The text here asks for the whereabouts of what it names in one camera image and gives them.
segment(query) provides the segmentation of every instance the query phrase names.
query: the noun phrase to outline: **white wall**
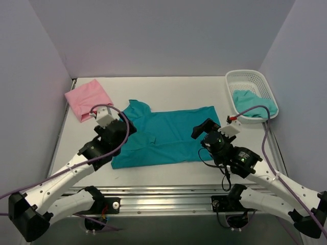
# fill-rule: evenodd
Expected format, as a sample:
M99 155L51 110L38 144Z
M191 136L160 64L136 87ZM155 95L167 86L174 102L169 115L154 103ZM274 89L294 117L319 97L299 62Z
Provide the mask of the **white wall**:
M72 81L28 0L0 1L0 193L45 177ZM7 199L0 212L8 212ZM0 244L21 238L0 217Z
M30 0L72 77L259 69L294 0Z
M273 129L290 177L327 190L327 1L296 0L260 71L279 104Z

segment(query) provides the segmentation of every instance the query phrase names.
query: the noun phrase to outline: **pink cloth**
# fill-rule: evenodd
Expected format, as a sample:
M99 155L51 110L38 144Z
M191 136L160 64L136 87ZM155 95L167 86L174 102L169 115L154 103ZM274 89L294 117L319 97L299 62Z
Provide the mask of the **pink cloth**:
M96 79L65 93L65 97L81 123L91 118L89 112L92 106L96 104L113 105L110 97Z

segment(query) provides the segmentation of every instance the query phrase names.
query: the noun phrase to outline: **white basket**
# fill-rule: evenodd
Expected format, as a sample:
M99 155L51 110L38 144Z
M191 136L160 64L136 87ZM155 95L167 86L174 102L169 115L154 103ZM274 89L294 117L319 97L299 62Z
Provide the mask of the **white basket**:
M256 70L232 70L226 74L225 80L227 90L230 96L230 102L236 114L239 114L240 112L237 111L234 104L234 91L250 90L252 93L256 94L261 98L273 100L277 107L277 112L276 114L271 116L271 118L275 118L278 115L279 109L274 95L271 92L266 78L260 72ZM258 124L265 122L267 119L261 117L240 116L238 120L243 124Z

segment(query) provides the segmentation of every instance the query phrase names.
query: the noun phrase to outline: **white table surface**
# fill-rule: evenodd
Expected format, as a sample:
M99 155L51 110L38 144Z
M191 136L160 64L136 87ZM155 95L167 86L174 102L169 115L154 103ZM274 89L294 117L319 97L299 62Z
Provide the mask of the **white table surface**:
M90 82L92 79L79 78L76 87ZM147 103L153 112L214 106L222 126L226 125L227 116L233 114L224 77L96 79L108 93L114 105L121 110L129 105L129 99L137 99ZM96 125L93 119L83 123L78 122L69 108L52 173L63 167L86 142L95 137L96 133L93 128ZM242 132L237 135L233 144L247 147L262 156L263 125L242 124L242 127ZM266 143L266 152L275 166L268 143ZM108 163L94 174L81 180L75 187L89 185L97 187L220 185L222 177L218 169L207 167L200 161L115 170ZM231 181L240 184L251 183L238 176L232 176Z

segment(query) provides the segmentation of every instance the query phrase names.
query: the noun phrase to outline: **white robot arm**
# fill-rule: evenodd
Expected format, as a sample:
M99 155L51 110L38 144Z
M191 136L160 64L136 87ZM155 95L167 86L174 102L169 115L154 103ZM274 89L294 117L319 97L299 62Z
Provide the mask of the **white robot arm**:
M263 194L236 184L227 196L229 203L266 211L293 223L301 233L319 238L327 218L327 191L319 193L305 188L273 169L251 150L233 146L231 142L240 132L241 124L235 117L228 117L227 122L229 124L221 128L208 118L193 128L192 138L206 132L201 145L208 150L217 167L228 168L233 174L258 183L277 195Z
M25 192L9 196L9 219L17 227L27 242L39 238L56 221L80 211L101 212L106 199L94 186L86 187L77 194L60 198L74 184L94 173L120 153L120 146L136 128L120 112L114 119L106 107L99 107L94 113L97 136L86 143L77 154L49 180ZM119 206L111 204L113 209Z
M136 132L128 119L124 119L125 122L114 119L105 107L100 107L95 117L99 124L95 127L97 137L85 144L71 161L41 185L10 195L9 219L26 241L39 238L51 224L66 216L85 210L99 213L107 205L104 196L94 186L86 187L75 195L60 198L71 186L118 155L120 151L114 154L110 152ZM321 227L298 200L309 208L311 215L323 226L327 218L327 192L318 193L307 189L272 170L266 161L251 150L233 146L231 142L241 131L241 124L235 119L228 118L227 121L227 126L220 127L208 118L194 127L192 138L206 132L201 144L209 151L217 167L227 167L233 174L256 182L277 195L263 194L236 184L227 196L229 203L266 211L293 223L301 233L319 238ZM296 198L281 180L291 187Z

